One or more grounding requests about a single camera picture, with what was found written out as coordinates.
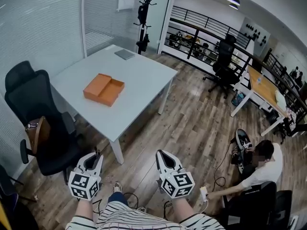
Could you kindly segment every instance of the desk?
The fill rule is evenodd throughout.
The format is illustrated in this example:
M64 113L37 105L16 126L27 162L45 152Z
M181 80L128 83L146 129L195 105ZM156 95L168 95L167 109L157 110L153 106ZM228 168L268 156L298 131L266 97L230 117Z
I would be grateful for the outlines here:
M164 89L158 113L161 114L177 71L135 54L124 60L111 45L66 68L50 82L59 94L95 129L108 138L119 163L124 162L118 138ZM125 88L111 107L83 96L83 89L98 74L123 81Z
M275 123L272 124L269 128L267 128L265 131L261 133L261 136L264 136L265 134L270 132L272 129L274 129L279 123L281 123L283 119L287 116L287 114L276 103L275 91L278 90L277 87L265 77L262 77L261 82L257 84L257 79L261 77L261 74L257 72L255 69L253 69L252 67L248 67L248 73L249 73L249 81L251 85L251 90L245 96L242 102L231 113L231 116L233 117L234 115L236 115L236 113L241 109L241 107L245 104L245 102L248 101L248 99L253 93L257 94L262 99L264 99L263 104L265 103L269 104L279 114L279 118L275 121Z

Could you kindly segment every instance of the table leg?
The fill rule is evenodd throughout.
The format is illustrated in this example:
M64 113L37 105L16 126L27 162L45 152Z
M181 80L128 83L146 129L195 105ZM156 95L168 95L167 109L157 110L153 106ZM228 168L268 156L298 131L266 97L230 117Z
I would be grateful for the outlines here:
M268 134L272 129L274 129L277 125L279 125L282 121L283 121L284 117L280 116L274 124L272 124L270 127L268 127L265 131L263 131L261 133L261 136L265 136L266 134Z
M248 94L244 97L244 99L241 101L241 103L235 108L235 110L232 111L231 113L232 117L234 117L234 115L236 115L236 113L241 109L241 107L245 104L245 102L248 101L252 93L253 93L253 90L250 90Z
M163 112L163 109L164 109L164 106L165 106L165 103L166 103L166 100L167 100L167 96L168 96L169 90L170 90L171 85L172 85L172 81L173 81L173 79L171 79L171 81L168 82L167 85L164 87L162 102L160 104L159 111L158 111L158 114L160 114L160 115Z
M266 101L262 102L262 104L259 106L259 109L262 109L265 104L266 104Z
M123 157L123 154L121 152L121 148L120 148L120 144L119 144L119 140L116 139L114 142L109 140L110 142L110 145L112 147L112 150L115 154L115 157L117 159L117 161L120 163L120 164L123 164L124 163L124 157Z

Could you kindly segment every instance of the white device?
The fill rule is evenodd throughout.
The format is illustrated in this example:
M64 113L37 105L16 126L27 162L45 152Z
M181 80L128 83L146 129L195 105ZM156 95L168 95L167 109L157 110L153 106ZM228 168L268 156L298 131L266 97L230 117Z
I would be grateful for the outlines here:
M68 187L71 195L79 199L91 200L99 190L100 173L104 156L96 152L80 158L77 167L71 172Z
M160 188L171 198L189 195L195 183L191 173L182 168L179 159L164 150L158 150L155 156L162 181Z

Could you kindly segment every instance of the white shirt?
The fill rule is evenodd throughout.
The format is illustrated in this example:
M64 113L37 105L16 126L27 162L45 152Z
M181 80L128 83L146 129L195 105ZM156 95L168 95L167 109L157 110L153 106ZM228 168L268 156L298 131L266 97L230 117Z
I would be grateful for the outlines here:
M256 168L250 177L241 182L244 188L260 185L268 181L277 182L283 170L283 154L277 143L273 143L273 146L274 153L272 157L275 161L267 162L263 166Z

